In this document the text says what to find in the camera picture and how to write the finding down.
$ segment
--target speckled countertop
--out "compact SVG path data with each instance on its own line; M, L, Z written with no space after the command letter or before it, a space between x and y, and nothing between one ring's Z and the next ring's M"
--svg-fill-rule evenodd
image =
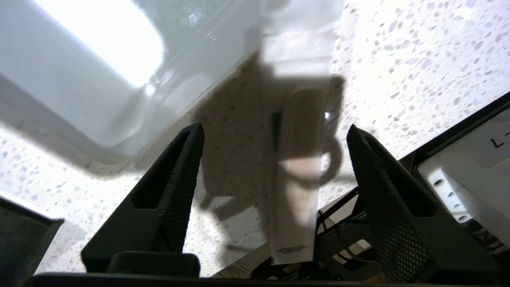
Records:
M351 124L397 158L510 90L510 2L346 0L333 60L328 153L319 203L356 182L346 150ZM0 189L62 214L38 272L84 271L80 250L164 146L200 121L206 145L185 252L210 276L266 241L263 126L252 62L195 105L141 155L102 165L0 105Z

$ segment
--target white plastic container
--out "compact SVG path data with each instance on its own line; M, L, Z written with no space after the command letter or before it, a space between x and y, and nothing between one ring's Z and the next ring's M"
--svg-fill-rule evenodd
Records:
M0 3L0 100L99 160L131 157L258 47L259 1Z

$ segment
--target white countertop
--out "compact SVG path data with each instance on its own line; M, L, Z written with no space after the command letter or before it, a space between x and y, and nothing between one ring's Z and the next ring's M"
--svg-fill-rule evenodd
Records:
M346 0L330 97L333 176L325 206L356 186L345 136L351 124L400 158L510 90L510 2ZM28 117L0 105L0 190L62 214L66 222L38 272L84 271L80 251L163 148L200 121L206 144L184 251L210 276L266 241L258 69L245 66L193 107L154 146L103 165Z

